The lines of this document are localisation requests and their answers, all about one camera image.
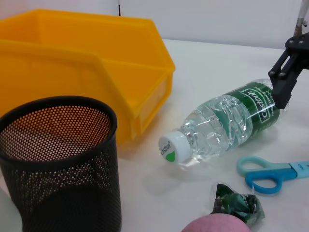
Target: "yellow storage bin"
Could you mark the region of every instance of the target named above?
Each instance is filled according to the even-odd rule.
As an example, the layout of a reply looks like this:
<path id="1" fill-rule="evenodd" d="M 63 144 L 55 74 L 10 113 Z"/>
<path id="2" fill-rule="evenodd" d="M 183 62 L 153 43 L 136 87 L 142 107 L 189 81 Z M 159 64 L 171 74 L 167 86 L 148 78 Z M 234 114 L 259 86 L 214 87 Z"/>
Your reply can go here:
<path id="1" fill-rule="evenodd" d="M 0 115 L 26 102 L 80 95 L 117 114 L 119 142 L 147 128 L 175 66 L 151 20 L 35 10 L 0 21 Z"/>

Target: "pink foam ball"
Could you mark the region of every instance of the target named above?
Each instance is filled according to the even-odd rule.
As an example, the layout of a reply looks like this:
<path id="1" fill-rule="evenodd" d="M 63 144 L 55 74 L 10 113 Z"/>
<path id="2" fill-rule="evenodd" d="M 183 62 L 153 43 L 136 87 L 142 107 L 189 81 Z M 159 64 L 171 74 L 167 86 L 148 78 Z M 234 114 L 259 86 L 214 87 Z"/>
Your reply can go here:
<path id="1" fill-rule="evenodd" d="M 210 214 L 192 221 L 182 232 L 251 232 L 251 230 L 235 216 Z"/>

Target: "black mesh pencil holder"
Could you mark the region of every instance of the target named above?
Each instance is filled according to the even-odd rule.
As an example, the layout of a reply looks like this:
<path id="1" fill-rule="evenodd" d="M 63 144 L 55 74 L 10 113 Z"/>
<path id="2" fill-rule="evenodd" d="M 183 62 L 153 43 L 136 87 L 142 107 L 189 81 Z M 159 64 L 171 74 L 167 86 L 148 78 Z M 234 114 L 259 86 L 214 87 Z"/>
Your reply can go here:
<path id="1" fill-rule="evenodd" d="M 117 119 L 100 101 L 53 97 L 0 119 L 0 166 L 23 232 L 119 232 Z"/>

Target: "white tabletop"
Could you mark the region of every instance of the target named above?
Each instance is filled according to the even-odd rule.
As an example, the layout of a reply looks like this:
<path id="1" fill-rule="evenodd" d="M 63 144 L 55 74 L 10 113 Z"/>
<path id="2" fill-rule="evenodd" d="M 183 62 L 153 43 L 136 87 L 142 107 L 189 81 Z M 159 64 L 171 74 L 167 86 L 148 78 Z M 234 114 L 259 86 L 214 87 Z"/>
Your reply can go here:
<path id="1" fill-rule="evenodd" d="M 290 111 L 277 126 L 203 167 L 184 172 L 166 164 L 158 150 L 162 134 L 179 127 L 194 108 L 212 97 L 267 78 L 282 50 L 172 40 L 165 44 L 177 67 L 172 95 L 140 138 L 118 148 L 122 232 L 180 232 L 211 212 L 211 186 L 217 181 L 239 193 L 251 193 L 236 171 L 240 156 L 256 155 L 271 162 L 309 160 L 309 73 L 303 71 Z M 308 191 L 309 179 L 297 179 L 285 182 L 276 196 L 259 195 L 266 218 L 254 230 L 307 231 Z"/>

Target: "plastic water bottle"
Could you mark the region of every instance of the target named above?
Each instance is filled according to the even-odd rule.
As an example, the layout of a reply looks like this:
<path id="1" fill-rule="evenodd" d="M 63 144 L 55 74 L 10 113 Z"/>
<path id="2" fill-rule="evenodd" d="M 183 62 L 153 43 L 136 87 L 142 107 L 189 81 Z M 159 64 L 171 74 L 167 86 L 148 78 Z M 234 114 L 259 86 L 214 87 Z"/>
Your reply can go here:
<path id="1" fill-rule="evenodd" d="M 179 164 L 201 162 L 244 143 L 282 115 L 271 90 L 270 80 L 259 79 L 201 104 L 180 129 L 160 138 L 162 156 Z"/>

